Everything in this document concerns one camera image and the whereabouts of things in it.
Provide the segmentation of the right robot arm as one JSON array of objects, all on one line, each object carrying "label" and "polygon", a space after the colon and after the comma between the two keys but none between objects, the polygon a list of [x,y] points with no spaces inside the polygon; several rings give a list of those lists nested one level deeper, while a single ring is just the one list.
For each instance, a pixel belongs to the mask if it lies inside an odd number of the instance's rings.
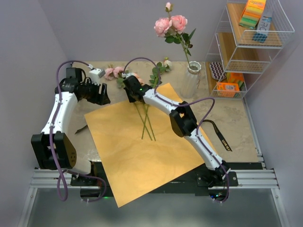
[{"label": "right robot arm", "polygon": [[230,167],[212,149],[200,131],[197,119],[187,102],[178,103],[156,92],[149,85],[141,85],[132,73],[123,75],[123,83],[130,102],[139,101],[167,114],[172,130],[179,137],[185,138],[198,152],[207,169],[210,171],[211,182],[217,186],[230,186],[228,173]]}]

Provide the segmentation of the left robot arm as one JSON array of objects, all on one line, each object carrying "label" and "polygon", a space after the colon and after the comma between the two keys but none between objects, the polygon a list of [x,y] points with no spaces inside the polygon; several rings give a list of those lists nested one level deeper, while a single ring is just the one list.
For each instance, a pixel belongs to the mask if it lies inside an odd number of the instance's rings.
[{"label": "left robot arm", "polygon": [[82,174],[81,179],[86,185],[94,185],[98,181],[97,172],[91,170],[91,162],[78,157],[67,132],[72,112],[80,100],[98,105],[110,103],[107,85],[100,83],[104,74],[103,69],[97,68],[88,74],[80,68],[66,69],[66,77],[55,88],[54,106],[45,127],[31,138],[41,169],[56,170],[56,158],[61,169]]}]

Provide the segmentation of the black printed ribbon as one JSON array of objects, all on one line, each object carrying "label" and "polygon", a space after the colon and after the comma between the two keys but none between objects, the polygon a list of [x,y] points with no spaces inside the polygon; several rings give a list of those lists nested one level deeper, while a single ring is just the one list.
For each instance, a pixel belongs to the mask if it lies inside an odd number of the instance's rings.
[{"label": "black printed ribbon", "polygon": [[[224,148],[225,148],[227,151],[232,152],[232,149],[231,149],[230,145],[228,144],[228,142],[226,141],[225,137],[222,135],[222,133],[221,133],[220,130],[218,129],[218,127],[217,127],[217,125],[215,124],[215,122],[212,121],[212,120],[208,120],[208,119],[203,120],[203,122],[208,122],[208,123],[211,123],[211,124],[212,124],[212,126],[213,126],[213,128],[214,128],[214,131],[215,131],[217,137],[219,138],[220,142],[223,144]],[[84,127],[80,128],[80,129],[78,129],[78,130],[76,130],[75,134],[82,132],[82,131],[85,130],[86,128],[88,128],[88,125],[85,125]],[[145,127],[143,126],[142,139],[144,138],[144,133],[145,133],[145,131],[149,132],[148,129],[145,129]]]}]

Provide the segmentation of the pale pink rose stem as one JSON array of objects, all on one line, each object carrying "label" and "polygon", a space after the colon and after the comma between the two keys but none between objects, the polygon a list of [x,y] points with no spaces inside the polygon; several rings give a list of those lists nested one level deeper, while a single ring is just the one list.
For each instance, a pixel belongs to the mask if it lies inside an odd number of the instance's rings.
[{"label": "pale pink rose stem", "polygon": [[[125,85],[123,83],[124,81],[124,78],[121,77],[122,73],[124,72],[124,68],[123,67],[120,67],[120,66],[117,66],[117,67],[114,67],[112,64],[110,64],[108,66],[107,69],[105,69],[105,79],[107,80],[113,80],[113,79],[116,79],[116,83],[117,83],[117,87],[118,88],[124,88]],[[142,111],[139,109],[139,103],[138,102],[135,102],[134,103],[134,106],[139,114],[139,117],[143,123],[143,119],[144,119],[144,109],[143,109],[143,104],[142,104]]]}]

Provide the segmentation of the orange wrapping paper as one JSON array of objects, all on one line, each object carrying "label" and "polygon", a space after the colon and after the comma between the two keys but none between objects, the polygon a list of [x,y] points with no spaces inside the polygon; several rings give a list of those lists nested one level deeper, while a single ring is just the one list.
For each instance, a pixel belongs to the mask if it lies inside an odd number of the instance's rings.
[{"label": "orange wrapping paper", "polygon": [[85,115],[88,130],[83,148],[101,160],[118,207],[149,193],[204,163],[192,145],[172,130],[169,117],[155,107],[149,118],[156,137],[144,134],[143,123],[125,92],[109,82],[111,104]]}]

